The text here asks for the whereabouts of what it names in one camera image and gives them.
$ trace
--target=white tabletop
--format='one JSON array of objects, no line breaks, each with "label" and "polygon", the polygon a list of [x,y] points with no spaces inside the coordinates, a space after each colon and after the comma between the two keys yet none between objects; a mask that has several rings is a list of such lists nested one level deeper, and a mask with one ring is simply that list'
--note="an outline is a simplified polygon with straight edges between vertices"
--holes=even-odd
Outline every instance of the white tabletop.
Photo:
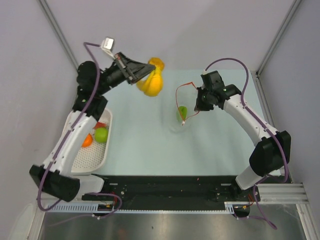
[{"label": "white tabletop", "polygon": [[[182,132],[170,129],[175,118],[176,88],[193,81],[202,85],[202,70],[165,70],[164,86],[148,97],[136,86],[122,83],[105,97],[113,113],[110,143],[101,175],[238,175],[248,165],[254,145],[240,125],[216,107],[200,112]],[[225,83],[242,90],[244,70],[219,70]],[[248,104],[262,109],[250,75]]]}]

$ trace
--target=yellow plush toy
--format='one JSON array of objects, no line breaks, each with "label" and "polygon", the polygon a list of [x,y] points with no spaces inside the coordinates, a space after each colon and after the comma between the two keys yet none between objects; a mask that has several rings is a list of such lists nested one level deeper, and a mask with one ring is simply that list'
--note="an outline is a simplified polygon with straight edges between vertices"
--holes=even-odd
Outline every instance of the yellow plush toy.
[{"label": "yellow plush toy", "polygon": [[145,95],[155,97],[160,93],[164,86],[164,80],[161,76],[161,72],[164,70],[165,64],[157,57],[152,57],[148,63],[155,65],[155,70],[149,74],[146,80],[138,81],[136,86],[144,92]]}]

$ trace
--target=white wall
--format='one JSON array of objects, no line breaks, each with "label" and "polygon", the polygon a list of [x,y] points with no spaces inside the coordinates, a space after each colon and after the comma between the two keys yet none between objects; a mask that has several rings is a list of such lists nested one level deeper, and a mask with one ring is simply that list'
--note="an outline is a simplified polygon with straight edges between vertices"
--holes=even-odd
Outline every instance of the white wall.
[{"label": "white wall", "polygon": [[[79,62],[83,41],[115,38],[114,51],[167,69],[204,69],[234,57],[257,70],[293,0],[47,0]],[[106,57],[100,53],[101,66]],[[229,68],[229,63],[218,66]]]},{"label": "white wall", "polygon": [[320,224],[320,1],[304,1],[261,82],[275,125],[292,137],[290,170]]},{"label": "white wall", "polygon": [[0,239],[36,200],[29,176],[61,134],[76,71],[35,0],[0,1]]}]

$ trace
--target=white basket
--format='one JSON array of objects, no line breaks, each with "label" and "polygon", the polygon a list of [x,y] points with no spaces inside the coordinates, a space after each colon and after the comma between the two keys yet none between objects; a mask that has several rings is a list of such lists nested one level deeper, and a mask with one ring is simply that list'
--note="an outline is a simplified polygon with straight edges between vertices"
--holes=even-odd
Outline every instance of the white basket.
[{"label": "white basket", "polygon": [[[67,130],[67,123],[69,122],[70,115],[67,117],[63,133]],[[106,143],[98,143],[95,141],[95,130],[92,129],[90,134],[93,137],[93,142],[90,146],[81,147],[77,156],[74,159],[71,173],[72,174],[89,174],[99,169],[107,158],[108,146],[110,142],[110,131],[112,126],[112,113],[109,109],[105,108],[101,115],[99,122],[106,124],[108,129],[108,137]]]}]

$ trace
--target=green ball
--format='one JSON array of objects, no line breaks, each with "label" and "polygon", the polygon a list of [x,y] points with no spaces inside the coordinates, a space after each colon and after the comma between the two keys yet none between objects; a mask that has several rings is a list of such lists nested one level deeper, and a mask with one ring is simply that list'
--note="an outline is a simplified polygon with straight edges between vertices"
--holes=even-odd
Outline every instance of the green ball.
[{"label": "green ball", "polygon": [[[187,107],[186,107],[186,106],[179,106],[179,110],[181,111],[183,118],[186,119],[186,117],[187,117],[187,112],[188,112]],[[181,116],[180,116],[179,110],[176,111],[176,119],[177,119],[177,121],[178,121],[179,123],[182,123],[182,118],[181,118]]]},{"label": "green ball", "polygon": [[108,138],[108,129],[99,127],[95,130],[94,139],[97,143],[106,143]]}]

